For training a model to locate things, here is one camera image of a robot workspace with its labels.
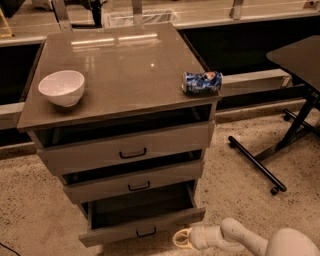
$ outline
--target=gray drawer unit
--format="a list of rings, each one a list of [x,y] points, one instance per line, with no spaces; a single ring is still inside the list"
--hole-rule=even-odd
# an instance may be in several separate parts
[[[148,40],[137,41],[137,34]],[[135,40],[130,47],[83,48],[81,54],[70,46],[104,37]],[[87,65],[88,58],[96,65]],[[62,109],[41,97],[37,85],[46,74],[71,66],[85,74],[87,85],[76,106]],[[85,246],[203,218],[205,209],[193,197],[221,96],[185,95],[181,75],[187,70],[204,71],[171,24],[48,35],[18,128],[28,132],[41,160],[88,219],[88,231],[79,237]]]

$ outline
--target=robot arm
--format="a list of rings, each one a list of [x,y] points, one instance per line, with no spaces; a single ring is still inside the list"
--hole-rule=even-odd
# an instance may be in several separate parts
[[[299,231],[281,229],[268,242],[232,218],[224,219],[220,226],[180,230],[173,237],[173,242],[180,248],[198,250],[217,247],[235,252],[246,248],[254,256],[320,256],[314,243]]]

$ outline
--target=cabinet top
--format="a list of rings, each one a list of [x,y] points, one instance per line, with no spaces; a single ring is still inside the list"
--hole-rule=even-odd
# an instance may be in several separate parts
[[[45,76],[61,70],[86,79],[82,99],[70,108],[49,103],[38,91]],[[170,23],[48,35],[17,128],[75,125],[218,99],[186,96],[185,71],[204,70]]]

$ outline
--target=concrete floor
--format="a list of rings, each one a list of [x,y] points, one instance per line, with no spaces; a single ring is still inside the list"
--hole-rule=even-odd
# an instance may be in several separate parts
[[[242,111],[242,118],[246,118],[244,113],[249,112]],[[218,118],[196,192],[198,207],[207,210],[203,223],[218,225],[233,217],[267,239],[276,230],[291,227],[320,248],[320,139],[309,134],[266,160],[266,166],[288,187],[287,192],[272,196],[272,184],[237,149],[230,148],[227,138],[234,136],[255,154],[276,143],[290,123],[278,110],[265,116],[261,109],[250,113],[247,117],[251,119],[239,121],[230,121],[230,116],[228,122]],[[308,121],[319,127],[319,111],[313,110]],[[32,144],[0,149],[0,242],[23,256],[251,255],[246,250],[227,253],[214,248],[175,248],[171,239],[178,227],[150,237],[85,248],[78,235],[86,232],[86,219],[34,153]],[[13,254],[0,246],[0,255]]]

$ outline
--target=white bowl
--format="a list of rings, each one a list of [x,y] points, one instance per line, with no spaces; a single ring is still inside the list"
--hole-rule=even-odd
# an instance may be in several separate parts
[[[84,76],[80,72],[64,70],[43,78],[38,89],[51,103],[71,107],[81,99],[84,82]]]

